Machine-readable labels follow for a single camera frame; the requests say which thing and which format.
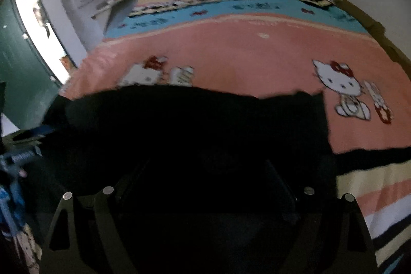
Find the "olive green mattress edge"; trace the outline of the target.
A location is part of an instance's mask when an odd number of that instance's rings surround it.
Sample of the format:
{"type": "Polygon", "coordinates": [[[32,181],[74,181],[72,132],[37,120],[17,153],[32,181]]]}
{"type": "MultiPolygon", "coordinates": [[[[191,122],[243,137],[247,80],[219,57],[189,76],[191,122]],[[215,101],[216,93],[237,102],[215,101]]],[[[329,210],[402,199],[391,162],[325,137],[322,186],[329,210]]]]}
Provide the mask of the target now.
{"type": "Polygon", "coordinates": [[[356,5],[350,3],[348,0],[334,0],[334,2],[340,9],[352,15],[378,42],[394,62],[410,67],[410,59],[385,36],[385,28],[381,23],[374,20],[371,16],[367,15],[363,10],[356,7],[356,5]]]}

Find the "large black jacket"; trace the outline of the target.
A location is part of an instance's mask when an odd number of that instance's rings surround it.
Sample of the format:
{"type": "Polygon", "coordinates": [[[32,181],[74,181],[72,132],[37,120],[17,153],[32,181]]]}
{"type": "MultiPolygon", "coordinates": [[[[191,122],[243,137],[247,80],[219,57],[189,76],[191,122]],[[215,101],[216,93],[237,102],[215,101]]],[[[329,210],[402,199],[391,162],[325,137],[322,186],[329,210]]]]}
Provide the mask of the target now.
{"type": "Polygon", "coordinates": [[[94,251],[75,204],[81,256],[106,273],[299,273],[298,193],[334,189],[322,93],[253,97],[130,86],[48,113],[42,152],[75,197],[110,186],[111,248],[94,251]]]}

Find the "striped Hello Kitty blanket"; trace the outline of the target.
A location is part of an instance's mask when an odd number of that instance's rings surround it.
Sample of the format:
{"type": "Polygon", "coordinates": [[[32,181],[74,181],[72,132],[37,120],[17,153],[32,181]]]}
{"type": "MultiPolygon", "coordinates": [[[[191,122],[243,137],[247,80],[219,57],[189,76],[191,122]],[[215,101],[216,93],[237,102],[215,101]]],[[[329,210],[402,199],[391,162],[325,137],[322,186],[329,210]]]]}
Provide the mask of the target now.
{"type": "MultiPolygon", "coordinates": [[[[410,80],[361,24],[314,0],[160,0],[139,5],[83,60],[48,108],[130,86],[253,97],[322,93],[335,187],[354,195],[377,273],[410,272],[410,80]]],[[[28,168],[41,216],[64,193],[42,158],[28,168]]]]}

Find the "dark green door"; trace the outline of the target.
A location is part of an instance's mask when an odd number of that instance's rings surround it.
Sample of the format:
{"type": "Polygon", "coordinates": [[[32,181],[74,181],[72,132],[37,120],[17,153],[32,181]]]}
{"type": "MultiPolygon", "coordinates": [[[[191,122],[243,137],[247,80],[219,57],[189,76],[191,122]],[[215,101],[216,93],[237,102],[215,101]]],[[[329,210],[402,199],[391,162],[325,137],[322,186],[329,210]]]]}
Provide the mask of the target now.
{"type": "Polygon", "coordinates": [[[20,129],[41,124],[61,82],[35,48],[15,0],[1,1],[1,81],[6,84],[4,114],[20,129]]]}

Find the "white bedside shelf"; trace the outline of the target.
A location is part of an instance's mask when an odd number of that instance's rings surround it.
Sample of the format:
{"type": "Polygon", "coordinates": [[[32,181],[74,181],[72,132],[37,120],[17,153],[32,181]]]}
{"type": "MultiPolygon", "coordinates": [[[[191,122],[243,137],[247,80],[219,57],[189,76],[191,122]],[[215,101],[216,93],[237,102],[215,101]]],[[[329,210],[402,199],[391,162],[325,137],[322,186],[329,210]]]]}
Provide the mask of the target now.
{"type": "Polygon", "coordinates": [[[119,23],[133,8],[137,0],[84,0],[79,12],[89,18],[104,35],[119,23]]]}

